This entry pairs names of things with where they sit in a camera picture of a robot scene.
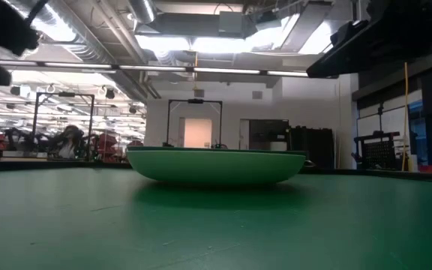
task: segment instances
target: yellow pole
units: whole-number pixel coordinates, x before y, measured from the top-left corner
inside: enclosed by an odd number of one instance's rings
[[[405,104],[404,104],[404,131],[403,131],[403,167],[401,171],[404,171],[404,167],[406,165],[406,129],[408,122],[408,91],[409,91],[409,83],[408,83],[408,63],[404,62],[404,84],[406,87]]]

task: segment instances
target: door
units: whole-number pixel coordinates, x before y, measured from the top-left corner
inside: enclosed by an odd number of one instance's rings
[[[239,149],[249,149],[249,120],[239,121]]]
[[[210,148],[212,121],[204,118],[184,119],[184,147]]]

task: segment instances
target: doorway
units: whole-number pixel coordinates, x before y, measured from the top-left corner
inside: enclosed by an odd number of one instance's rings
[[[205,118],[184,118],[183,146],[211,148],[212,121]]]

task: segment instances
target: metal frame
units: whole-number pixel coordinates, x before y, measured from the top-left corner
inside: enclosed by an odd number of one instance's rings
[[[168,100],[168,120],[166,123],[166,143],[170,143],[170,116],[171,116],[171,103],[173,102],[187,102],[188,104],[196,104],[195,102],[191,102],[191,101],[195,101],[195,100],[173,100],[170,99]],[[220,111],[219,111],[219,142],[217,143],[221,143],[221,130],[222,130],[222,123],[223,123],[223,101],[220,100],[196,100],[201,102],[201,104],[204,103],[213,103],[213,104],[219,104],[220,106]]]
[[[95,108],[95,96],[93,94],[75,94],[75,93],[66,93],[66,92],[61,92],[61,93],[43,93],[43,92],[38,92],[36,93],[36,102],[34,103],[34,118],[33,118],[33,131],[31,132],[31,139],[34,140],[35,139],[35,135],[36,135],[36,121],[38,120],[38,108],[40,105],[43,105],[44,102],[46,101],[46,99],[44,99],[41,104],[39,103],[39,97],[41,95],[46,95],[47,98],[52,97],[53,95],[57,95],[59,97],[65,97],[65,98],[74,98],[76,96],[79,96],[81,98],[83,97],[90,97],[91,98],[91,110],[89,113],[89,128],[88,128],[88,135],[91,135],[91,129],[92,129],[92,125],[93,125],[93,110]],[[91,149],[91,136],[88,137],[88,145],[86,146],[87,149],[87,155],[86,155],[86,161],[89,161],[89,150]]]

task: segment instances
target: overhead camera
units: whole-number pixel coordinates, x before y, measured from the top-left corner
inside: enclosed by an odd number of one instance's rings
[[[131,105],[129,107],[129,113],[136,114],[136,112],[137,112],[136,106]]]

